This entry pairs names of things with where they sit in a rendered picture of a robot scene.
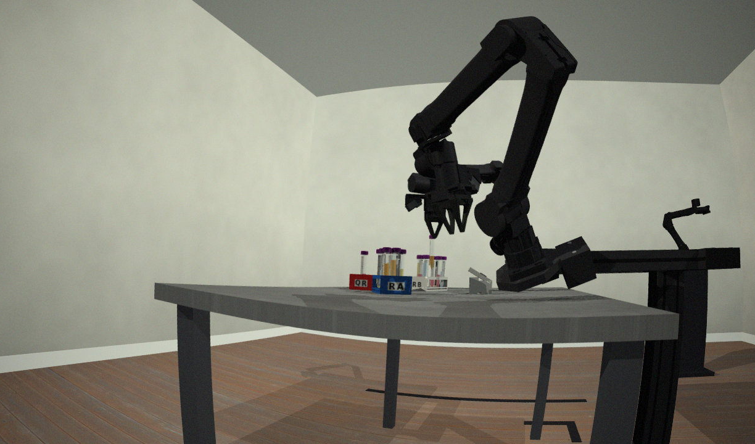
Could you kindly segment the blue tube rack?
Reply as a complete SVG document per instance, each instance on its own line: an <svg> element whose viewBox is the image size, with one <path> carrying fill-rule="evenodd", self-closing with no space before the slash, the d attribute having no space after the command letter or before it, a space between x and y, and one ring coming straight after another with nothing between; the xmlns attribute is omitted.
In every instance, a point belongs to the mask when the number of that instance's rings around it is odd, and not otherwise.
<svg viewBox="0 0 755 444"><path fill-rule="evenodd" d="M380 280L380 289L376 284ZM412 276L381 276L373 275L372 292L377 294L411 295Z"/></svg>

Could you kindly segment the red lego brick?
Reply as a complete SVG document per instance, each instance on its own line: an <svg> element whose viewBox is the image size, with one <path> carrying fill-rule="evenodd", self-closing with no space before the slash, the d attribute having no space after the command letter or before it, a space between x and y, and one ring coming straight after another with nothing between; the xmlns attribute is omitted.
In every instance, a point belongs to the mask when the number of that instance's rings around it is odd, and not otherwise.
<svg viewBox="0 0 755 444"><path fill-rule="evenodd" d="M349 289L372 290L373 275L350 274Z"/></svg>

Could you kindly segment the white done button panel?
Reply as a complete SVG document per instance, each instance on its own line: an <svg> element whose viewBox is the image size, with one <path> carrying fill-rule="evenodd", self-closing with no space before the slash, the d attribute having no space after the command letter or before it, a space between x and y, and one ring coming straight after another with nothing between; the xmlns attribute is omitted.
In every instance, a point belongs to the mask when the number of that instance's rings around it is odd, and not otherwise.
<svg viewBox="0 0 755 444"><path fill-rule="evenodd" d="M470 267L468 270L478 277L469 276L469 294L492 294L492 280ZM479 278L483 281L479 281Z"/></svg>

